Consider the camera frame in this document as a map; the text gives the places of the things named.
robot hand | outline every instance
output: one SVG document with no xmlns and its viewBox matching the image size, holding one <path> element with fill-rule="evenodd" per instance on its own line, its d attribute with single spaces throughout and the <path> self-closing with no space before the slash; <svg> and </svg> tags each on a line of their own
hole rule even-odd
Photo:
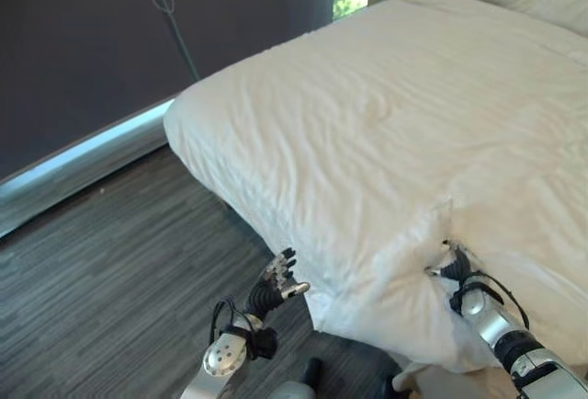
<svg viewBox="0 0 588 399">
<path fill-rule="evenodd" d="M 469 324 L 503 364 L 519 397 L 588 399 L 588 383 L 535 339 L 529 331 L 529 319 L 513 294 L 487 273 L 472 271 L 467 247 L 454 241 L 445 241 L 443 246 L 453 253 L 455 260 L 443 268 L 426 268 L 425 272 L 432 277 L 459 282 L 459 289 L 449 302 L 451 309 Z M 491 282 L 516 305 L 522 324 L 506 310 L 503 297 L 490 286 Z"/>
<path fill-rule="evenodd" d="M 266 266 L 249 293 L 245 314 L 264 321 L 271 310 L 311 287 L 308 282 L 288 285 L 288 280 L 293 275 L 289 269 L 296 264 L 296 260 L 291 259 L 295 254 L 292 249 L 286 249 Z"/>
<path fill-rule="evenodd" d="M 231 299 L 223 299 L 216 305 L 210 325 L 210 346 L 182 399 L 228 398 L 246 377 L 249 360 L 273 358 L 277 333 L 272 328 L 264 328 L 267 314 L 311 287 L 308 282 L 288 283 L 293 275 L 290 268 L 296 263 L 291 259 L 294 255 L 292 249 L 287 249 L 264 268 L 243 311 L 237 310 Z M 216 338 L 216 320 L 225 305 L 231 309 L 231 321 Z"/>
</svg>

white bedsheet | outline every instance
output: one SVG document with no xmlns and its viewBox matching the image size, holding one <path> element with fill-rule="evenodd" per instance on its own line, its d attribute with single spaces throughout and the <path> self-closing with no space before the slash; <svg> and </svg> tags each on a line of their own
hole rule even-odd
<svg viewBox="0 0 588 399">
<path fill-rule="evenodd" d="M 299 251 L 316 329 L 494 364 L 423 272 L 450 229 L 539 340 L 588 361 L 587 39 L 475 0 L 388 0 L 191 86 L 164 123 L 200 182 Z"/>
</svg>

bed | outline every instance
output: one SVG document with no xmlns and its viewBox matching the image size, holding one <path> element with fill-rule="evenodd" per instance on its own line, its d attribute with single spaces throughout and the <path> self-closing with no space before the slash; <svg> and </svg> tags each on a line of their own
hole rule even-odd
<svg viewBox="0 0 588 399">
<path fill-rule="evenodd" d="M 546 347 L 588 362 L 588 19 L 584 36 L 582 16 L 570 29 L 501 2 L 386 0 L 165 115 L 191 174 L 272 251 L 298 251 L 317 330 L 447 371 L 496 366 L 423 272 L 450 235 Z"/>
</svg>

robot finger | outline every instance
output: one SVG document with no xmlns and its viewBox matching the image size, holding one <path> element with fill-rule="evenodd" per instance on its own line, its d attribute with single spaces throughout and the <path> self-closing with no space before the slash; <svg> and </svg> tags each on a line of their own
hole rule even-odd
<svg viewBox="0 0 588 399">
<path fill-rule="evenodd" d="M 301 295 L 302 293 L 308 291 L 311 288 L 311 285 L 308 282 L 301 282 L 300 284 L 293 284 L 291 286 L 286 287 L 282 292 L 282 299 L 285 301 L 288 298 L 292 298 L 297 295 Z"/>
</svg>

black cable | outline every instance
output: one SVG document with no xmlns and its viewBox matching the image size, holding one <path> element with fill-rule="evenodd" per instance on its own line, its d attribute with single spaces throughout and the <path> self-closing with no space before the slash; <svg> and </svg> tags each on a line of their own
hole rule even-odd
<svg viewBox="0 0 588 399">
<path fill-rule="evenodd" d="M 214 306 L 214 311 L 212 312 L 212 320 L 210 321 L 209 345 L 212 345 L 212 343 L 216 340 L 216 333 L 215 332 L 217 329 L 217 320 L 219 319 L 219 314 L 221 313 L 221 311 L 225 305 L 228 305 L 229 309 L 231 310 L 231 322 L 230 322 L 231 325 L 234 321 L 234 316 L 236 314 L 241 316 L 242 319 L 247 323 L 247 326 L 249 327 L 249 332 L 251 332 L 250 333 L 251 342 L 249 343 L 249 345 L 251 347 L 251 351 L 253 353 L 251 356 L 252 356 L 252 359 L 255 359 L 257 357 L 257 343 L 255 342 L 254 327 L 251 324 L 251 320 L 247 317 L 247 315 L 245 313 L 243 313 L 242 311 L 240 311 L 239 309 L 237 309 L 237 307 L 235 306 L 235 303 L 231 297 L 220 299 L 220 301 L 218 301 L 216 303 L 216 305 Z"/>
<path fill-rule="evenodd" d="M 518 309 L 519 313 L 521 314 L 521 317 L 523 318 L 523 324 L 525 325 L 525 328 L 527 330 L 530 330 L 529 317 L 526 315 L 525 309 L 523 309 L 521 304 L 519 304 L 518 301 L 516 300 L 515 296 L 508 289 L 506 289 L 506 287 L 504 287 L 504 285 L 499 280 L 497 280 L 495 277 L 491 277 L 490 275 L 482 272 L 481 270 L 477 270 L 475 272 L 472 272 L 470 275 L 472 277 L 477 277 L 477 276 L 486 277 L 486 278 L 489 278 L 492 281 L 494 281 L 498 285 L 498 287 L 500 287 L 502 289 L 502 291 L 508 295 L 508 297 L 514 303 L 514 305 L 516 305 L 516 308 Z"/>
</svg>

